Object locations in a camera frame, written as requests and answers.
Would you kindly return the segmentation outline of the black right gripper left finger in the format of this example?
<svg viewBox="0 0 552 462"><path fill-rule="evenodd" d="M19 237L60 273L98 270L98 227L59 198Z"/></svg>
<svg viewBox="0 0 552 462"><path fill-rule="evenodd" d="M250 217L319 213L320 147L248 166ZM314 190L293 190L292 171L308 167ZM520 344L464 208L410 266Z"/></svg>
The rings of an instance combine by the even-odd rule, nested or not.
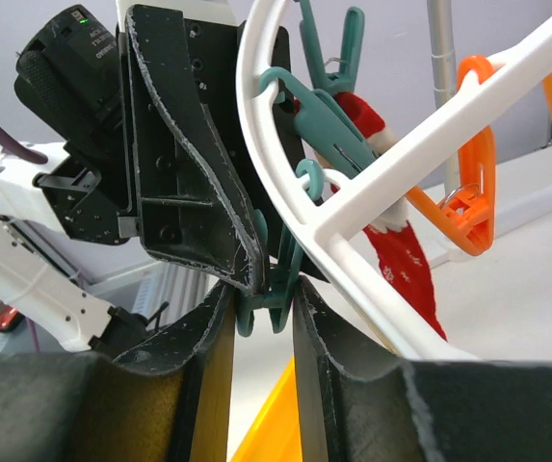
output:
<svg viewBox="0 0 552 462"><path fill-rule="evenodd" d="M0 461L223 461L234 289L115 360L0 354Z"/></svg>

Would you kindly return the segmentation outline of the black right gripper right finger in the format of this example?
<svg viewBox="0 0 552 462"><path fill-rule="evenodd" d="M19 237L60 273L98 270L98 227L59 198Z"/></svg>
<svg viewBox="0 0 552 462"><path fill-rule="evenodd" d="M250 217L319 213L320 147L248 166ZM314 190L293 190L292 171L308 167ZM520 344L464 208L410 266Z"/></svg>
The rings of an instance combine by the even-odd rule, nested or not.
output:
<svg viewBox="0 0 552 462"><path fill-rule="evenodd" d="M410 361L329 308L292 310L306 461L552 461L552 363Z"/></svg>

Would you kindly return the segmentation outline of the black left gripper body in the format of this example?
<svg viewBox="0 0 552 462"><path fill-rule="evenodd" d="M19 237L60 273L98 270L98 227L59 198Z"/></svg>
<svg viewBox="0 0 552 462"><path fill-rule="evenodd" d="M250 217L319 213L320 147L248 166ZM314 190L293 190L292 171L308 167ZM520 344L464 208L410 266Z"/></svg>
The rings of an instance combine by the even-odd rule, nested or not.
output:
<svg viewBox="0 0 552 462"><path fill-rule="evenodd" d="M118 215L129 197L116 38L73 5L29 40L15 69L16 96L64 139L68 155L36 187L70 238L124 244Z"/></svg>

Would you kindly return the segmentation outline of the red santa sock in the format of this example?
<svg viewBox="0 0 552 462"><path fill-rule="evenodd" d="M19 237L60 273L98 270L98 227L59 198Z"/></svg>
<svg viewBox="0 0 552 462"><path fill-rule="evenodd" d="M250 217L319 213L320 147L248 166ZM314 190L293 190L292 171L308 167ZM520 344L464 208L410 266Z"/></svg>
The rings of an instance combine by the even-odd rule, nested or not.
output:
<svg viewBox="0 0 552 462"><path fill-rule="evenodd" d="M398 137L382 117L362 98L340 92L334 100L379 157ZM382 277L442 338L447 336L438 320L431 268L408 220L407 200L400 198L367 225L363 232L374 248Z"/></svg>

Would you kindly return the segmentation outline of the white round clip hanger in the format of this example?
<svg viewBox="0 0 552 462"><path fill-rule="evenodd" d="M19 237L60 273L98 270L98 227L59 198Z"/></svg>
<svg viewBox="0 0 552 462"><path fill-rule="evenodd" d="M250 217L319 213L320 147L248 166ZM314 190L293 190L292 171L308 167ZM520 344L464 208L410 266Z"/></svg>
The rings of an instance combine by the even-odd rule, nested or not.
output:
<svg viewBox="0 0 552 462"><path fill-rule="evenodd" d="M353 179L323 170L338 193L324 205L289 166L272 107L278 80L263 91L283 1L252 5L240 43L236 96L243 136L259 179L302 249L381 342L412 360L467 361L351 246L351 238L552 71L552 16L513 46L513 61L475 90L458 93Z"/></svg>

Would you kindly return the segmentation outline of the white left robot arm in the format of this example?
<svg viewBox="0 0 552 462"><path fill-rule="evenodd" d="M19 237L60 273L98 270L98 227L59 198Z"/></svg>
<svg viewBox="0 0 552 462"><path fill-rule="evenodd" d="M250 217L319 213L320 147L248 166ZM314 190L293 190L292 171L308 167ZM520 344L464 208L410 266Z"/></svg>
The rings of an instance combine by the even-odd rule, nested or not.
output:
<svg viewBox="0 0 552 462"><path fill-rule="evenodd" d="M28 146L0 128L0 301L68 351L116 356L148 319L86 291L29 222L90 244L140 243L154 260L220 279L249 335L265 308L289 317L303 255L252 165L235 84L244 27L134 1L115 30L75 4L19 52L14 91L62 142Z"/></svg>

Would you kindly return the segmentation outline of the yellow plastic bin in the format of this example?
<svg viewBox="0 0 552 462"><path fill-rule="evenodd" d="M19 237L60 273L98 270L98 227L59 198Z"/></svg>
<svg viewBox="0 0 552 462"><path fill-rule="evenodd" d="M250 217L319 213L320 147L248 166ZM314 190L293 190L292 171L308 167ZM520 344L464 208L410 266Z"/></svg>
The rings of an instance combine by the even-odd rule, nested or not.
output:
<svg viewBox="0 0 552 462"><path fill-rule="evenodd" d="M302 462L293 359L287 364L231 460Z"/></svg>

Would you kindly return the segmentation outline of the white drying rack stand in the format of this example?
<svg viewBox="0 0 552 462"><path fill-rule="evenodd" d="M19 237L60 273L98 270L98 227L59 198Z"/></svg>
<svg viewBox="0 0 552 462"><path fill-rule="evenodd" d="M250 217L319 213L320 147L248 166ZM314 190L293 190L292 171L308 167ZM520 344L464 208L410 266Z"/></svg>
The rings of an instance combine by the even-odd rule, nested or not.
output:
<svg viewBox="0 0 552 462"><path fill-rule="evenodd" d="M515 58L517 49L512 47L488 58L470 56L457 64L450 2L429 2L428 18L434 71L434 96L437 106L443 106L457 93L477 89L487 78ZM447 195L460 185L458 152L450 156L444 165L444 189ZM552 212L552 185L503 209L495 205L494 239L550 212Z"/></svg>

